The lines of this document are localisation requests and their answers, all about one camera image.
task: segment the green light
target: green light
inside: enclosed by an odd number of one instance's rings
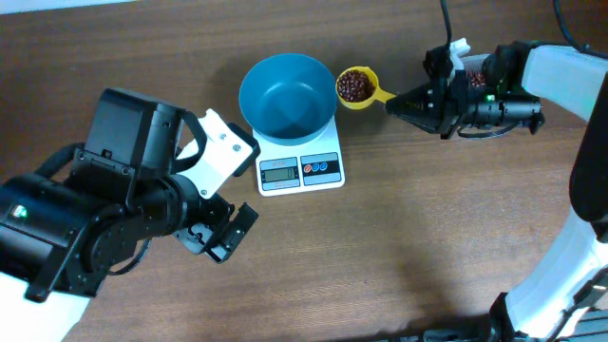
[[[23,205],[17,205],[12,210],[12,215],[16,218],[25,219],[28,216],[28,209]]]

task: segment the yellow handle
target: yellow handle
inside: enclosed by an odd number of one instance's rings
[[[373,95],[376,100],[380,101],[383,104],[385,104],[388,100],[396,96],[395,94],[391,94],[387,91],[382,90],[380,87],[376,89],[375,94]]]

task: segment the wooden table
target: wooden table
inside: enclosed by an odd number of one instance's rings
[[[581,41],[608,48],[608,4],[564,6]],[[472,53],[562,40],[547,1],[453,0],[449,10]],[[142,1],[1,16],[0,176],[85,140],[107,86],[199,114],[212,107],[242,127],[240,82],[279,52],[334,74],[368,65],[385,89],[406,91],[427,81],[421,61],[445,41],[442,20],[438,1],[423,0]],[[544,113],[537,136],[440,141],[380,105],[340,108],[343,188],[265,199],[253,170],[229,180],[221,194],[260,219],[228,262],[156,239],[140,267],[105,282],[66,340],[326,340],[483,314],[568,215],[585,123],[549,103]]]

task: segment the digital scale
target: digital scale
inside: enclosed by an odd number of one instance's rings
[[[261,150],[256,159],[257,188],[263,196],[334,189],[344,185],[344,164],[335,118],[310,142],[284,146],[254,130]]]

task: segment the yellow cup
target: yellow cup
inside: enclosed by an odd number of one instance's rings
[[[361,71],[361,72],[365,73],[368,76],[368,78],[370,79],[371,83],[373,84],[373,87],[375,90],[373,91],[373,94],[371,94],[371,96],[367,100],[364,100],[364,101],[361,101],[358,103],[352,103],[352,102],[348,102],[348,101],[344,100],[342,98],[342,96],[340,96],[340,94],[338,93],[338,81],[337,80],[339,80],[340,77],[342,77],[342,75],[344,75],[348,71],[352,71],[352,70],[357,70],[357,71]],[[376,73],[373,72],[373,70],[371,70],[368,66],[349,67],[348,69],[344,70],[340,74],[340,76],[337,78],[337,80],[335,81],[335,93],[338,94],[338,99],[340,99],[340,103],[348,109],[354,109],[354,110],[365,109],[365,108],[369,107],[371,104],[373,104],[373,102],[375,100],[380,101],[381,103],[385,104],[388,100],[395,97],[394,94],[391,94],[380,88],[380,84],[378,82],[378,75],[376,75]]]

